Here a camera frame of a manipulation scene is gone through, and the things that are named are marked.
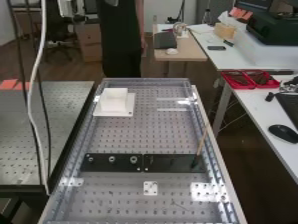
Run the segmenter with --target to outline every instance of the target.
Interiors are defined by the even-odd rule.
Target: black pants
[[[109,78],[141,78],[141,54],[141,50],[132,53],[104,53],[105,76]]]

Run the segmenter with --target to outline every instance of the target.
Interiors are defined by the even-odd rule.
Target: red case
[[[237,73],[238,75],[242,75],[242,77],[247,81],[247,85],[241,84],[233,79],[233,75],[235,75]],[[225,72],[221,72],[221,75],[233,89],[254,89],[255,88],[254,81],[249,78],[249,76],[242,71],[225,71]]]
[[[251,75],[247,73],[253,73],[253,72],[262,73],[262,76],[266,77],[266,79],[269,79],[271,77],[271,75],[266,71],[262,71],[262,70],[245,70],[243,72],[247,77]],[[255,81],[253,79],[251,79],[251,81],[254,82],[255,87],[259,89],[279,88],[281,83],[273,77],[271,77],[271,79],[273,80],[267,80],[267,83],[263,85],[259,85],[258,83],[255,83]]]

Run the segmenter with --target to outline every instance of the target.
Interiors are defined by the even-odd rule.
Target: black keyboard
[[[154,35],[154,49],[177,48],[177,41],[173,32],[162,32]]]
[[[275,97],[298,130],[298,94],[290,95],[278,93]]]

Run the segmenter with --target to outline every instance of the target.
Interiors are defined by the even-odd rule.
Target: cardboard box
[[[214,28],[214,33],[222,39],[230,40],[234,38],[235,28],[226,26],[222,23],[217,23]]]
[[[100,24],[81,24],[76,26],[77,38],[85,62],[101,61],[101,33]]]
[[[81,46],[81,53],[85,62],[101,61],[101,44],[85,44],[84,46]]]

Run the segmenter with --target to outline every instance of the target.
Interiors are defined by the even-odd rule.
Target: wall
[[[6,1],[0,0],[0,46],[13,40],[13,29]]]
[[[78,13],[84,14],[84,0],[77,0]],[[163,23],[167,17],[178,16],[182,0],[145,0],[145,32],[151,32],[153,16],[157,15],[157,22]],[[186,0],[185,22],[195,23],[197,0]]]

